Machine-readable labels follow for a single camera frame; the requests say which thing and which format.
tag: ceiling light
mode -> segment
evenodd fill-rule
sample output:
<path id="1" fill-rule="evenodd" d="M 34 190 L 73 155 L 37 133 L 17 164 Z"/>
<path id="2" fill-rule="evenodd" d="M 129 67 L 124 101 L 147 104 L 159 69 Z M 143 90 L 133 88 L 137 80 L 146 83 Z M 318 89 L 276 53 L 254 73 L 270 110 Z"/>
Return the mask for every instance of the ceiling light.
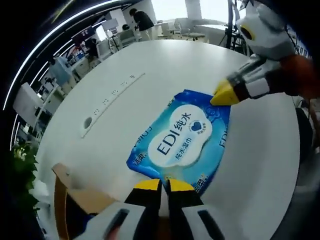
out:
<path id="1" fill-rule="evenodd" d="M 46 62 L 42 68 L 38 71 L 38 73 L 35 75 L 34 79 L 32 80 L 32 82 L 30 83 L 30 87 L 32 86 L 32 84 L 34 84 L 34 81 L 36 80 L 36 78 L 38 77 L 38 75 L 41 73 L 41 71 L 45 68 L 45 66 L 47 65 L 48 62 Z"/>
<path id="2" fill-rule="evenodd" d="M 18 122 L 17 126 L 16 126 L 16 131 L 15 131 L 15 136 L 14 136 L 14 144 L 16 143 L 16 140 L 17 140 L 17 134 L 18 134 L 18 130 L 19 130 L 19 125 L 20 125 L 20 122 Z"/>
<path id="3" fill-rule="evenodd" d="M 104 23 L 104 22 L 106 22 L 106 21 L 107 21 L 107 20 L 103 20 L 103 21 L 101 21 L 101 22 L 98 22 L 97 24 L 93 25 L 92 27 L 94 28 L 94 27 L 98 26 L 99 24 L 102 24 L 102 23 Z"/>
<path id="4" fill-rule="evenodd" d="M 44 75 L 48 72 L 49 68 L 47 70 L 44 71 L 44 73 L 42 74 L 42 76 L 39 78 L 38 82 L 41 81 L 41 79 L 44 77 Z"/>
<path id="5" fill-rule="evenodd" d="M 69 43 L 71 43 L 71 41 L 72 41 L 72 39 L 70 39 L 68 42 L 66 42 L 65 45 L 63 45 L 62 47 L 60 47 L 59 50 L 57 50 L 57 51 L 53 54 L 53 56 L 55 56 L 57 53 L 59 53 L 60 50 L 63 49 L 65 46 L 67 46 Z"/>
<path id="6" fill-rule="evenodd" d="M 25 60 L 23 61 L 22 65 L 20 66 L 19 70 L 16 72 L 14 78 L 13 78 L 13 81 L 11 83 L 11 86 L 9 88 L 9 91 L 5 97 L 5 101 L 4 101 L 4 104 L 3 104 L 3 109 L 2 110 L 5 110 L 6 108 L 6 105 L 7 105 L 7 101 L 8 101 L 8 98 L 9 98 L 9 95 L 10 95 L 10 92 L 19 76 L 19 74 L 21 73 L 22 69 L 25 67 L 25 65 L 27 64 L 27 62 L 29 61 L 29 59 L 32 57 L 32 55 L 35 53 L 35 51 L 52 35 L 54 34 L 57 30 L 59 30 L 61 27 L 63 27 L 64 25 L 66 25 L 67 23 L 69 23 L 70 21 L 72 21 L 73 19 L 79 17 L 80 15 L 82 14 L 85 14 L 86 12 L 89 12 L 93 9 L 96 9 L 96 8 L 99 8 L 99 7 L 102 7 L 104 5 L 108 5 L 108 4 L 111 4 L 111 3 L 115 3 L 115 2 L 119 2 L 121 0 L 109 0 L 109 1 L 106 1 L 106 2 L 102 2 L 102 3 L 99 3 L 97 5 L 94 5 L 94 6 L 91 6 L 85 10 L 82 10 L 80 12 L 78 12 L 77 14 L 73 15 L 72 17 L 68 18 L 67 20 L 63 21 L 62 23 L 60 23 L 58 26 L 56 26 L 53 30 L 51 30 L 40 42 L 38 42 L 38 44 L 34 47 L 34 49 L 32 49 L 32 51 L 29 53 L 29 55 L 25 58 Z"/>
<path id="7" fill-rule="evenodd" d="M 12 149 L 12 140 L 13 140 L 13 137 L 14 137 L 15 125 L 16 125 L 16 122 L 17 122 L 17 118 L 18 118 L 18 114 L 15 116 L 15 120 L 14 120 L 14 123 L 13 123 L 13 128 L 12 128 L 12 133 L 11 133 L 11 141 L 10 141 L 10 151 Z"/>
<path id="8" fill-rule="evenodd" d="M 64 51 L 60 54 L 60 56 L 62 56 L 63 54 L 65 54 L 66 51 L 68 51 L 68 50 L 69 50 L 70 48 L 72 48 L 74 45 L 75 45 L 75 44 L 72 44 L 70 47 L 68 47 L 66 50 L 64 50 Z"/>

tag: black tape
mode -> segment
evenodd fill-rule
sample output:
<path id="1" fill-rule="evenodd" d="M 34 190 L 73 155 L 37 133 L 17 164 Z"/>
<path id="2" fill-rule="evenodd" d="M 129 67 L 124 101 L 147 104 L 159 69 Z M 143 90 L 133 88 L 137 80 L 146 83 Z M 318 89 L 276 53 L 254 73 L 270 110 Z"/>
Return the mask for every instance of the black tape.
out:
<path id="1" fill-rule="evenodd" d="M 285 92 L 290 96 L 298 95 L 297 82 L 291 80 L 292 77 L 282 68 L 267 72 L 265 74 L 265 79 L 268 83 L 270 94 Z"/>
<path id="2" fill-rule="evenodd" d="M 246 81 L 240 74 L 234 72 L 231 75 L 229 75 L 226 79 L 232 86 L 235 95 L 239 99 L 239 102 L 251 98 L 246 87 Z"/>

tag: blue package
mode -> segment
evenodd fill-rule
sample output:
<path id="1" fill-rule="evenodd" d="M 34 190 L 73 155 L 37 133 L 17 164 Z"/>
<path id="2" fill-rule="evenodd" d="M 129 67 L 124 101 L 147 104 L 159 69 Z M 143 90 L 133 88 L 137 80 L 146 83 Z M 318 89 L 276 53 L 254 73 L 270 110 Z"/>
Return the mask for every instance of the blue package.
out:
<path id="1" fill-rule="evenodd" d="M 184 90 L 133 146 L 127 166 L 150 178 L 173 178 L 204 193 L 220 164 L 230 106 L 212 106 L 212 96 Z"/>

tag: white table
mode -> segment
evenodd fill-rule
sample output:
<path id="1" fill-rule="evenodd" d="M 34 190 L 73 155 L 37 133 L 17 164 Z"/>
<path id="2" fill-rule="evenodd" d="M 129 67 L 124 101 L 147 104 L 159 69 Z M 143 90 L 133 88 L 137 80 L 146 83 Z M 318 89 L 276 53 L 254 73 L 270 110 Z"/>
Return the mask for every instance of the white table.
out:
<path id="1" fill-rule="evenodd" d="M 246 60 L 223 47 L 181 40 L 134 43 L 106 59 L 68 94 L 40 143 L 38 177 L 48 184 L 52 202 L 51 167 L 58 162 L 71 168 L 77 187 L 93 186 L 124 201 L 137 182 L 148 179 L 127 167 L 131 149 L 168 101 L 184 89 L 211 94 Z M 141 73 L 81 138 L 88 113 L 121 79 Z M 225 152 L 203 202 L 220 209 L 230 224 L 239 223 L 247 239 L 269 240 L 292 198 L 299 146 L 291 97 L 274 94 L 233 106 Z M 167 215 L 165 195 L 161 205 L 160 214 Z"/>

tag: green leaves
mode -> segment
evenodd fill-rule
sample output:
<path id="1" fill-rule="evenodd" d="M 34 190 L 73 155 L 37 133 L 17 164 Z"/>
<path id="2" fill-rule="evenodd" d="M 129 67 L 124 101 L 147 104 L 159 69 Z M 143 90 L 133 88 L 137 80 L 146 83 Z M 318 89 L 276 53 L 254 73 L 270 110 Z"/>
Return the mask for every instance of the green leaves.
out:
<path id="1" fill-rule="evenodd" d="M 35 164 L 38 148 L 30 143 L 15 146 L 11 151 L 11 156 L 6 159 L 6 180 L 9 189 L 16 199 L 21 211 L 35 212 L 34 206 L 38 200 L 29 194 L 33 189 L 33 181 L 36 179 L 33 174 L 37 170 Z"/>

